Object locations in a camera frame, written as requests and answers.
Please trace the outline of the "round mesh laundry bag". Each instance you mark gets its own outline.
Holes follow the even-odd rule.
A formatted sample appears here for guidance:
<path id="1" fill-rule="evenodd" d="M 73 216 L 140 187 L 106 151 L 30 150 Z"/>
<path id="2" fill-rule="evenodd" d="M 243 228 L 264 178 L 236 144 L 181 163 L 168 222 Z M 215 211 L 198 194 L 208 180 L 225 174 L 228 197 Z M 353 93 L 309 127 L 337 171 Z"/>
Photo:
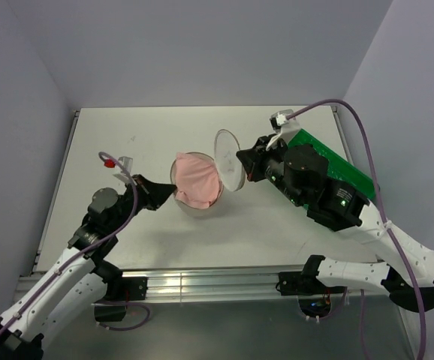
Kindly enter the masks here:
<path id="1" fill-rule="evenodd" d="M 194 218 L 209 217 L 221 207 L 224 192 L 239 191 L 245 182 L 243 166 L 237 160 L 238 139 L 229 130 L 214 138 L 213 156 L 202 152 L 179 152 L 170 168 L 176 186 L 175 203 Z"/>

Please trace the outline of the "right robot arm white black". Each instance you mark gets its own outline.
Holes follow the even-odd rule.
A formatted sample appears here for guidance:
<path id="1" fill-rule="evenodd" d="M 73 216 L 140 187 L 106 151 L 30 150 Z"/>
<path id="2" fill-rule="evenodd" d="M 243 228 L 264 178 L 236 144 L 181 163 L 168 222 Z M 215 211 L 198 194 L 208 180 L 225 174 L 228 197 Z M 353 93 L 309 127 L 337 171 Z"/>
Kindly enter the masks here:
<path id="1" fill-rule="evenodd" d="M 287 147 L 279 140 L 267 147 L 268 136 L 239 150 L 237 158 L 251 182 L 269 181 L 293 205 L 343 239 L 367 247 L 378 262 L 346 262 L 311 255 L 301 271 L 279 274 L 277 290 L 284 296 L 340 293 L 345 288 L 384 294 L 417 313 L 434 309 L 434 250 L 414 240 L 388 220 L 351 184 L 327 174 L 329 161 L 310 144 Z"/>

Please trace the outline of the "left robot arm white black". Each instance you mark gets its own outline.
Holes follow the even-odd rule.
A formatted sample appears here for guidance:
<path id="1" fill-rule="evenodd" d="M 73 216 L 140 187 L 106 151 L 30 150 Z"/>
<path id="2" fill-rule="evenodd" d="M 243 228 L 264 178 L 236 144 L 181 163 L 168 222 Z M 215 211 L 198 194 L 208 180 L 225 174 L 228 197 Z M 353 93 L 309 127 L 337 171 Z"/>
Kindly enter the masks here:
<path id="1" fill-rule="evenodd" d="M 0 315 L 0 359 L 42 359 L 44 341 L 87 306 L 123 293 L 122 270 L 106 261 L 117 234 L 139 211 L 156 211 L 176 191 L 134 175 L 125 192 L 96 191 L 81 226 L 55 264 Z"/>

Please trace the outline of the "pink bra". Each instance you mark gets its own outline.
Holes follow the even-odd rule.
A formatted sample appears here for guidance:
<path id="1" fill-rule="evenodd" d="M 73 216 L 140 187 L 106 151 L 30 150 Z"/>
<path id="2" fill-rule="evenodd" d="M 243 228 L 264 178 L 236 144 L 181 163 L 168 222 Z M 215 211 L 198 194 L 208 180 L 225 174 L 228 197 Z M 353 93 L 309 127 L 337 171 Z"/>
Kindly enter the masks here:
<path id="1" fill-rule="evenodd" d="M 214 162 L 195 154 L 178 153 L 175 161 L 176 199 L 194 209 L 207 209 L 221 189 Z"/>

